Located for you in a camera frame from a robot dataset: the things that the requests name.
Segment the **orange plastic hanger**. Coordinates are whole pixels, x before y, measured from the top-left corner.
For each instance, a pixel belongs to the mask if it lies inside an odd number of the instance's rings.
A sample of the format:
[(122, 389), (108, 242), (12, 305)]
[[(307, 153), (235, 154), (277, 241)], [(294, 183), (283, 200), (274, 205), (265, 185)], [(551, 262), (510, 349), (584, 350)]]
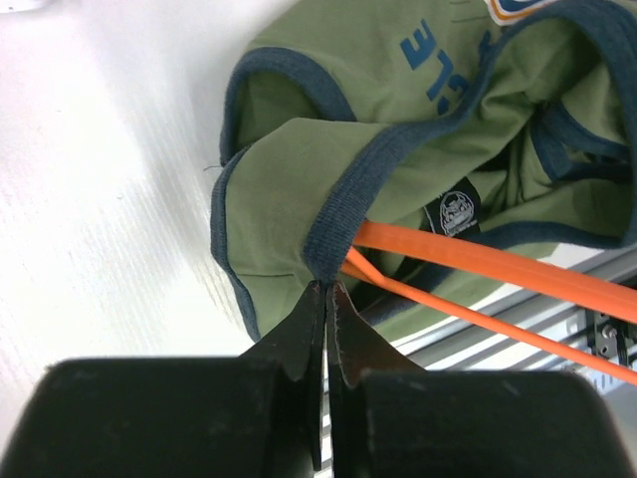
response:
[(461, 239), (369, 221), (364, 222), (355, 235), (341, 266), (344, 274), (388, 292), (625, 382), (636, 383), (636, 372), (625, 366), (578, 351), (391, 279), (357, 250), (359, 246), (514, 284), (635, 324), (636, 292), (632, 289)]

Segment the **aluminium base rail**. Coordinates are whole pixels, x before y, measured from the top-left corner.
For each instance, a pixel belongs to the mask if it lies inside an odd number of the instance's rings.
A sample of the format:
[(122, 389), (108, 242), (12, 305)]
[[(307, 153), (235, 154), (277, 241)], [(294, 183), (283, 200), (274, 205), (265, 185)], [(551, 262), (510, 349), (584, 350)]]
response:
[[(560, 246), (549, 262), (608, 282), (636, 285), (636, 250), (588, 250)], [(505, 285), (475, 306), (482, 314), (528, 329), (613, 363), (636, 366), (636, 329), (598, 312)], [(394, 342), (430, 369), (564, 369), (584, 376), (609, 405), (628, 454), (636, 455), (636, 388), (608, 374), (577, 365), (502, 335), (450, 317)]]

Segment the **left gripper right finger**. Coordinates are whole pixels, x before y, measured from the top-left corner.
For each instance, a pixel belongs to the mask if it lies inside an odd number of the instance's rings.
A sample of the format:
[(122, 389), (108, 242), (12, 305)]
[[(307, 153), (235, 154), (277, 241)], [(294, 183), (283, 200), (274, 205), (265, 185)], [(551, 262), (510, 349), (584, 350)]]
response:
[(335, 477), (374, 477), (371, 410), (363, 389), (373, 372), (421, 372), (357, 311), (340, 281), (325, 295), (325, 347), (331, 423), (332, 473)]

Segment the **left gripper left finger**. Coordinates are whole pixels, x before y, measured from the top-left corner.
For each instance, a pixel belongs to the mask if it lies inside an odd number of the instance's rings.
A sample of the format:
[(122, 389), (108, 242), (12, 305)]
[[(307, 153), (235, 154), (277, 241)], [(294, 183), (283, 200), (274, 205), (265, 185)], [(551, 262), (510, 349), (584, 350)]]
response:
[(278, 366), (273, 390), (273, 469), (322, 467), (323, 286), (307, 284), (292, 311), (243, 356)]

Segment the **green tank top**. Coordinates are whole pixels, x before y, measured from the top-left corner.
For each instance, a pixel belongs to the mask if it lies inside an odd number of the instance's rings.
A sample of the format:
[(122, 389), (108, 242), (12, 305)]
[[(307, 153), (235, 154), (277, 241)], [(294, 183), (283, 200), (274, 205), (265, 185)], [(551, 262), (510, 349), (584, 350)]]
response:
[(211, 252), (249, 337), (364, 222), (538, 258), (636, 241), (632, 1), (300, 1), (228, 83)]

